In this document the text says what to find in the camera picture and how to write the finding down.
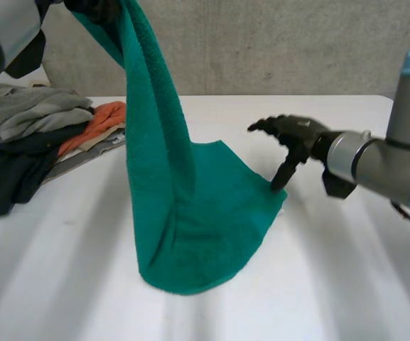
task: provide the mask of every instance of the robotic arm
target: robotic arm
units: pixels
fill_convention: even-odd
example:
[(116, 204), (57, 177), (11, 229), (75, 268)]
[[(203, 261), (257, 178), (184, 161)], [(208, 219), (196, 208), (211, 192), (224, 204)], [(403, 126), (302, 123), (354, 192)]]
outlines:
[(117, 0), (0, 0), (0, 74), (20, 78), (41, 66), (43, 19), (50, 5), (63, 1), (94, 23), (111, 22), (119, 12)]
[(329, 196), (345, 199), (362, 185), (390, 199), (410, 219), (400, 206), (410, 207), (410, 52), (385, 139), (369, 131), (331, 131), (313, 119), (284, 115), (262, 119), (249, 127), (254, 130), (275, 136), (289, 149), (271, 183), (274, 192), (287, 184), (299, 163), (312, 158), (325, 166), (323, 182)]

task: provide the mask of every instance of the concrete wall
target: concrete wall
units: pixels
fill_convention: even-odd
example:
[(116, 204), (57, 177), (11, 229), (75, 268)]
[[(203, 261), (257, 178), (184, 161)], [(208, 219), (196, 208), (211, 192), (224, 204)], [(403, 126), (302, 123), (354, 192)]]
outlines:
[[(141, 0), (180, 94), (385, 94), (410, 0)], [(53, 85), (124, 94), (124, 74), (63, 8), (45, 21)]]

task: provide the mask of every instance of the white table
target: white table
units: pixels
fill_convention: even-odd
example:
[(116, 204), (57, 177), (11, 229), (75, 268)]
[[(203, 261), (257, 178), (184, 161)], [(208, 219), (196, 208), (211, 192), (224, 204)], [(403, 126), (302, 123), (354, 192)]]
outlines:
[[(194, 141), (222, 139), (266, 178), (286, 151), (248, 134), (253, 121), (302, 114), (382, 135), (392, 106), (377, 96), (182, 102)], [(249, 264), (216, 289), (181, 297), (138, 275), (125, 167), (118, 148), (0, 219), (0, 341), (410, 340), (410, 224), (386, 200), (361, 188), (330, 199), (310, 162)]]

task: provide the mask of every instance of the green towel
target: green towel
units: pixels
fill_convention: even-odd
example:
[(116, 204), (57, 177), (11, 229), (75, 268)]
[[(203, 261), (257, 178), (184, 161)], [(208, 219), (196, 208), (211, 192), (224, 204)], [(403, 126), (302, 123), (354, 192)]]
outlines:
[(127, 169), (141, 276), (183, 295), (228, 281), (259, 248), (286, 193), (271, 194), (269, 183), (221, 141), (190, 142), (156, 37), (136, 0), (122, 0), (113, 25), (76, 16), (126, 70)]

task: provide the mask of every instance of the orange shirt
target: orange shirt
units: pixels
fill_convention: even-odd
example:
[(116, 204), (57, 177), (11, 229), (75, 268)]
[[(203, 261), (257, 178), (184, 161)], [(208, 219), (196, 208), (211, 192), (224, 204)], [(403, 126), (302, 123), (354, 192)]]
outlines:
[(65, 141), (60, 148), (58, 156), (74, 150), (90, 139), (98, 137), (108, 129), (126, 121), (126, 104), (123, 102), (112, 102), (103, 104), (95, 109), (94, 118), (89, 122), (83, 134), (72, 137)]

